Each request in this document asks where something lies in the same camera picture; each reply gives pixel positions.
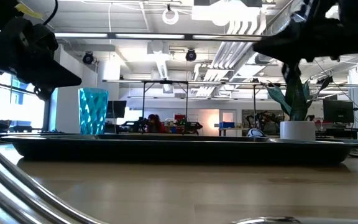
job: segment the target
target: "plastic cup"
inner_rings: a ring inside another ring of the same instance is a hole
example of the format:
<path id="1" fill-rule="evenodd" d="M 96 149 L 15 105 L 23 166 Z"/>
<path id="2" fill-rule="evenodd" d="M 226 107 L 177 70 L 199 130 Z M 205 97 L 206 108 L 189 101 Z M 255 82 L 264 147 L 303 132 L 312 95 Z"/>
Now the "plastic cup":
<path id="1" fill-rule="evenodd" d="M 109 92 L 99 88 L 78 90 L 81 134 L 104 134 Z"/>

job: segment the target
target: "white pot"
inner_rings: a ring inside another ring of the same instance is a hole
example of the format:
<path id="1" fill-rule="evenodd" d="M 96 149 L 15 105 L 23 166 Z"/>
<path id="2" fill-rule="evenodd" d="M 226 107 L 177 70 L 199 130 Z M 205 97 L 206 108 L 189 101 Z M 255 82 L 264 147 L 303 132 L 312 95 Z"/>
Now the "white pot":
<path id="1" fill-rule="evenodd" d="M 314 121 L 282 121 L 280 123 L 280 137 L 291 140 L 316 140 L 316 126 Z"/>

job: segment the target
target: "black tray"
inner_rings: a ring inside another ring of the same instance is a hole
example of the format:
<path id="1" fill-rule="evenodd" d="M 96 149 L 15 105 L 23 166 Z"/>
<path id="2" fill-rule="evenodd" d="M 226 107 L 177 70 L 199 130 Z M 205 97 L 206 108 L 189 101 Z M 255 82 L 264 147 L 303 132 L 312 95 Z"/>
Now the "black tray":
<path id="1" fill-rule="evenodd" d="M 358 148 L 343 142 L 169 135 L 59 134 L 1 140 L 13 143 L 25 159 L 119 162 L 335 164 Z"/>

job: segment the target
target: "green leaf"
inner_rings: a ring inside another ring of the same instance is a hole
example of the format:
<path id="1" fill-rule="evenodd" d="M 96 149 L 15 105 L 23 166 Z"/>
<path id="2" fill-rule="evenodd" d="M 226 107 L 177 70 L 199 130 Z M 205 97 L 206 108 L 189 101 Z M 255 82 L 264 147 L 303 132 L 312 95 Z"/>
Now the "green leaf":
<path id="1" fill-rule="evenodd" d="M 321 88 L 320 88 L 319 92 L 320 92 L 321 90 L 327 88 L 327 86 L 328 86 L 331 82 L 333 82 L 333 81 L 334 81 L 334 80 L 333 80 L 333 77 L 326 78 L 326 79 L 324 80 L 323 84 L 321 85 Z"/>
<path id="2" fill-rule="evenodd" d="M 309 109 L 309 107 L 311 106 L 313 100 L 309 100 L 306 102 L 306 107 Z"/>
<path id="3" fill-rule="evenodd" d="M 305 81 L 305 83 L 303 84 L 303 94 L 305 96 L 305 99 L 310 100 L 310 88 L 309 88 L 309 79 L 307 79 Z"/>
<path id="4" fill-rule="evenodd" d="M 285 98 L 291 100 L 291 113 L 292 121 L 304 121 L 308 114 L 306 99 L 303 93 L 303 85 L 300 78 L 290 80 L 287 85 L 287 94 Z"/>
<path id="5" fill-rule="evenodd" d="M 273 88 L 268 87 L 266 84 L 261 83 L 264 87 L 266 87 L 270 97 L 276 101 L 277 103 L 281 104 L 281 108 L 284 111 L 284 113 L 290 115 L 291 113 L 291 107 L 288 105 L 288 103 L 285 101 L 285 97 L 283 92 L 278 86 L 273 85 Z"/>

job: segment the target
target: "wooden table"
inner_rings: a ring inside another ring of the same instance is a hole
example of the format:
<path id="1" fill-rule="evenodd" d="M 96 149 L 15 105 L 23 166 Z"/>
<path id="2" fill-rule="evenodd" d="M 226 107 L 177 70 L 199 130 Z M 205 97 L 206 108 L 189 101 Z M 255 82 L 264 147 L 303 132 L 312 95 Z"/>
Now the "wooden table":
<path id="1" fill-rule="evenodd" d="M 12 146 L 0 151 L 13 162 L 20 159 Z M 330 167 L 29 161 L 18 166 L 70 205 L 109 223 L 222 224 L 266 215 L 358 219 L 353 158 Z"/>

